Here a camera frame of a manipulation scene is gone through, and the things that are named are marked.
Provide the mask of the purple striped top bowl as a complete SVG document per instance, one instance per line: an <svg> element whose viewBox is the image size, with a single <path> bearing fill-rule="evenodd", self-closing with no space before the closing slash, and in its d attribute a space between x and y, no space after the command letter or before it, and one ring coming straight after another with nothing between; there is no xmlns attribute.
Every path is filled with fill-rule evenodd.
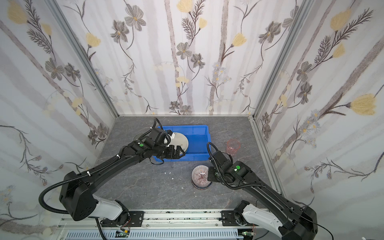
<svg viewBox="0 0 384 240"><path fill-rule="evenodd" d="M206 190L211 184L208 181L209 167L205 165L196 166L191 173L192 184L196 189Z"/></svg>

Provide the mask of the cream plum blossom plate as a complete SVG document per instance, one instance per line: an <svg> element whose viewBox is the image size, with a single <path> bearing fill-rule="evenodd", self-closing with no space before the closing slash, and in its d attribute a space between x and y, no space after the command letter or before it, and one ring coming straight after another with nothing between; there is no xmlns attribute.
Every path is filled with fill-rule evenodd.
<svg viewBox="0 0 384 240"><path fill-rule="evenodd" d="M180 146L184 152L187 152L189 147L189 141L182 133L173 133L171 136L171 145L175 147Z"/></svg>

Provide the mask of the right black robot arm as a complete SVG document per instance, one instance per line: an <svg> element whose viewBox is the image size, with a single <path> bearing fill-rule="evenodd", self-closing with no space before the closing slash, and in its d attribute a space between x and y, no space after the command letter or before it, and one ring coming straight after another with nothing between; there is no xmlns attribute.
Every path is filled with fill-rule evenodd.
<svg viewBox="0 0 384 240"><path fill-rule="evenodd" d="M310 207L301 207L262 181L241 161L234 162L211 142L207 143L210 167L209 181L218 182L231 190L244 190L256 198L265 209L241 201L234 209L239 225L256 225L282 240L313 240L318 233L317 214Z"/></svg>

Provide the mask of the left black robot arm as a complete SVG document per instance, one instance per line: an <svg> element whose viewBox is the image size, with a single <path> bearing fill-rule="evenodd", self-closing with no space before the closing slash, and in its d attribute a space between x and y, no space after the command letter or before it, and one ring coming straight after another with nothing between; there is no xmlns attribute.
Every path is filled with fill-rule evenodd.
<svg viewBox="0 0 384 240"><path fill-rule="evenodd" d="M128 208L118 200L102 199L95 196L95 193L122 171L145 159L156 157L165 161L184 157L188 143L177 143L178 135L171 130L164 130L160 121L154 119L150 130L123 146L109 160L79 174L70 172L63 181L43 190L38 198L39 204L49 212L70 215L74 221L104 218L115 225L124 225L131 220ZM61 188L59 201L64 210L51 207L45 201L45 195L56 188Z"/></svg>

